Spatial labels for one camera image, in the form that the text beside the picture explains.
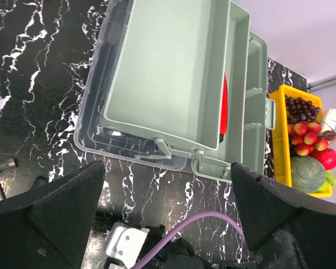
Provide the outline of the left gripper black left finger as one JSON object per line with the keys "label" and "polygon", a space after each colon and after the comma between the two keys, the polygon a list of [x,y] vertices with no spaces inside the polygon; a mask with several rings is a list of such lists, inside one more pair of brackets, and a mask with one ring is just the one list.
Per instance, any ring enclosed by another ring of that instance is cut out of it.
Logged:
{"label": "left gripper black left finger", "polygon": [[80,268],[104,179],[94,161],[0,201],[0,268]]}

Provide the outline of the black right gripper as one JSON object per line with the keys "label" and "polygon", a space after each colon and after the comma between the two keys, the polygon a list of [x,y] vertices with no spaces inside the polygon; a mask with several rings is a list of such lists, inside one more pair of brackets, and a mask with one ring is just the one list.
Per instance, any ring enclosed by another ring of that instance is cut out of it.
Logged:
{"label": "black right gripper", "polygon": [[166,233],[164,225],[128,225],[102,215],[94,217],[94,231],[107,232],[104,268],[213,268],[190,243],[173,237],[189,224],[205,218],[194,215]]}

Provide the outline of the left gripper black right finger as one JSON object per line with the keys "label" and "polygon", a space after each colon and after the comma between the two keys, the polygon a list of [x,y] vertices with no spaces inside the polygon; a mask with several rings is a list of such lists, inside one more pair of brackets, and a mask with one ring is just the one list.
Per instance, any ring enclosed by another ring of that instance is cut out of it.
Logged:
{"label": "left gripper black right finger", "polygon": [[336,204],[239,163],[231,180],[248,250],[257,268],[336,268]]}

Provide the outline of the red utility knife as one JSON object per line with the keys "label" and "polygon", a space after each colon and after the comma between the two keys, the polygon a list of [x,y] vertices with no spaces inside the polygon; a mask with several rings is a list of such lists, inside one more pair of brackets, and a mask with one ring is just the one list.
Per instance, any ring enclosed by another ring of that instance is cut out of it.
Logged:
{"label": "red utility knife", "polygon": [[224,74],[219,143],[223,142],[224,136],[227,132],[227,122],[228,122],[228,87],[227,87],[226,74]]}

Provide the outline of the translucent green tool box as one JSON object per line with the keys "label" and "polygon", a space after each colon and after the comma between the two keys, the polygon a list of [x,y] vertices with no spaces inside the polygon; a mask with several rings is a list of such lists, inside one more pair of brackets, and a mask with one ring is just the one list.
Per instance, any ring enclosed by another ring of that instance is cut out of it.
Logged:
{"label": "translucent green tool box", "polygon": [[[228,122],[220,120],[224,74]],[[229,182],[263,173],[275,128],[267,44],[233,1],[110,1],[74,142],[82,151]]]}

